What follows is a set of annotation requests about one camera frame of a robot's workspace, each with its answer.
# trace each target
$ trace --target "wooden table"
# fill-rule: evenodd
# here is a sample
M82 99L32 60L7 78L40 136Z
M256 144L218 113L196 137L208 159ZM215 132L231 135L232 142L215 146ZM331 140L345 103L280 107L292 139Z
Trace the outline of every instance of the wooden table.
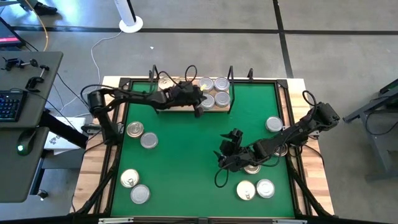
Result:
M104 77L103 84L108 86L118 87L120 78L132 78L132 77ZM287 79L287 82L289 85L289 95L292 104L294 120L298 121L301 117L305 116L308 110L310 109L309 105L302 98L302 92L305 90L304 80L299 78L291 78ZM289 124L289 117L287 116L287 107L284 100L285 97L283 91L280 91L280 97L282 99L282 107L284 110L285 123ZM111 100L112 100L111 97L106 98L107 103L109 103ZM121 109L119 110L118 122L122 120L123 108L124 105L121 105ZM100 142L102 142L102 137L99 134L87 144L87 148L94 146ZM320 152L318 141L309 139L307 144L316 149L318 152ZM83 206L83 204L88 200L88 198L94 192L95 188L98 186L98 183L100 181L101 169L104 161L105 149L106 146L101 145L85 154L80 169L79 179L76 185L75 196L73 198L73 204L77 210ZM116 147L114 147L112 150L111 159L109 161L108 167L111 167L115 151ZM308 188L311 190L312 194L314 194L315 198L317 198L318 202L323 206L323 208L330 214L333 214L334 213L333 206L331 204L329 188L326 181L325 170L323 168L321 158L310 149L304 147L302 153L302 161L303 161L305 178L307 181ZM305 214L303 195L297 184L296 184L296 189L297 189L297 196L300 204L300 209L302 213ZM109 183L103 192L100 212L102 212L106 206L108 193L109 193Z

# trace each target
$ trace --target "desk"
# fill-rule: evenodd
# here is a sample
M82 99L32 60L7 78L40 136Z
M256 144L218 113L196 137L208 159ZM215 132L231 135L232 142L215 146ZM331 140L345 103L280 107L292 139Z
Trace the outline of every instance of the desk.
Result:
M19 58L24 62L36 59L39 65L46 65L50 68L43 75L44 82L36 86L40 92L27 94L18 122L0 123L0 144L2 146L0 179L5 183L0 184L0 202L23 202L27 198L49 131L83 148L86 146L86 136L63 124L48 112L44 112L45 99L49 97L62 56L62 52L0 52L2 60L0 67L3 66L2 57L4 57L6 59ZM0 70L0 90L10 90L11 88L24 90L28 80L31 77L40 76L41 71L42 69L30 65L26 65L25 68L14 67L11 71ZM32 152L27 156L18 156L16 149L18 137L24 130L38 126ZM35 182L33 185L33 189L37 189Z
M117 87L119 86L120 79L121 77L104 77L103 84ZM287 83L289 84L289 95L292 104L294 119L298 121L302 116L307 114L309 110L309 106L302 99L302 94L301 94L301 92L305 89L305 85L302 79L288 79ZM282 99L284 99L283 94L284 94L283 92L281 92L280 94L280 97ZM284 100L282 100L282 108L285 111L284 113L285 122L288 123L289 117L287 116L286 112L287 107ZM121 108L121 110L119 111L118 121L121 121L122 114L123 114L123 109ZM101 141L102 138L100 136L95 137L92 141L88 143L87 147L94 146L95 144L98 144ZM314 147L316 150L319 150L318 143L314 140L309 141L308 145ZM73 200L74 205L77 209L80 208L86 202L86 200L90 197L90 195L98 185L101 175L101 168L103 166L103 161L104 161L105 148L106 148L105 146L97 147L96 149L93 149L92 151L86 153L85 155L75 190L75 197ZM113 149L111 153L112 155L109 164L112 162L115 149ZM303 160L303 166L304 166L308 188L312 191L317 200L323 205L325 210L330 213L333 213L333 207L331 205L330 194L326 182L325 172L322 166L322 160L315 153L313 153L308 149L304 149L304 152L302 154L302 160ZM296 188L300 204L299 207L301 211L305 213L304 209L305 207L301 191L298 187ZM103 211L103 209L105 208L108 199L108 193L109 193L108 191L109 191L109 184L108 187L105 188L104 190L100 211Z

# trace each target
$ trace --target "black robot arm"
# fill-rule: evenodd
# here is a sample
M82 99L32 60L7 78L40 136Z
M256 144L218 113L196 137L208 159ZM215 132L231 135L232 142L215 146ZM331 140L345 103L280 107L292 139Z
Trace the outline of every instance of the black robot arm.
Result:
M105 95L114 98L108 105L105 103ZM195 116L199 117L203 114L203 109L199 106L205 99L206 97L203 96L203 92L197 85L192 85L190 82L180 82L173 87L152 93L122 90L120 88L102 88L88 94L88 106L90 113L99 121L104 143L113 146L120 142L121 135L117 124L110 120L108 112L117 105L135 103L149 105L155 110L165 110L174 106L193 106Z
M314 131L327 131L338 124L340 117L328 103L319 102L293 126L281 131L272 138L260 139L248 146L240 146L243 132L234 129L221 136L223 140L218 156L218 165L223 169L237 172L248 165L258 166L268 161L283 147L300 147L308 141L308 135Z

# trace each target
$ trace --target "wooden tray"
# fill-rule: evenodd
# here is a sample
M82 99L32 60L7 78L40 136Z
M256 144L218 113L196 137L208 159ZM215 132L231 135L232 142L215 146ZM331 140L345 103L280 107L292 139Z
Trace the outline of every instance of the wooden tray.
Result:
M194 85L198 85L199 86L199 80L202 77L196 77L196 79L192 82L192 84ZM208 92L207 94L210 94L211 96L215 96L217 94L217 91L215 89L211 90L210 92ZM231 107L231 105L228 105L226 107L220 108L217 105L214 105L214 107L212 107L212 109L210 110L205 110L205 112L226 112L229 111L229 108ZM176 106L176 107L172 107L170 109L164 110L164 111L193 111L193 106Z

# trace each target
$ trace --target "concrete floor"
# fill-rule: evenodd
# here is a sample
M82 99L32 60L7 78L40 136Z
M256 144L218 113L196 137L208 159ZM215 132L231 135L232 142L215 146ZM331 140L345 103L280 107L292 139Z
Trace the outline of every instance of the concrete floor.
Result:
M119 16L113 0L96 2L46 1L57 6L60 15L42 19L46 26L117 28ZM133 0L132 3L145 28L277 28L272 0ZM288 30L398 29L395 0L279 0L279 6L284 28ZM5 8L1 16L14 26L39 24L34 15L19 6ZM43 32L19 34L39 50L44 46ZM49 50L64 53L59 72L73 90L79 92L81 87L98 82L90 49L98 40L115 34L49 33ZM396 35L286 35L286 41L294 77L304 78L307 89L317 100L329 102L341 117L367 103L378 89L397 77ZM121 34L97 46L94 54L102 77L147 75L152 64L172 74L181 74L192 63L201 75L224 75L234 65L236 76L246 76L249 68L253 68L255 77L286 77L277 34ZM64 102L74 97L59 80L55 84ZM50 101L61 107L55 92L51 93ZM76 100L64 112L75 116L87 111ZM377 170L377 164L362 124L341 122L321 135L320 148L337 215L396 223L398 180L375 183L364 180L365 174ZM43 185L48 187L49 199L40 202L28 198L21 204L0 204L0 220L68 213L76 180L77 172L46 173ZM45 212L13 212L28 207L40 207Z

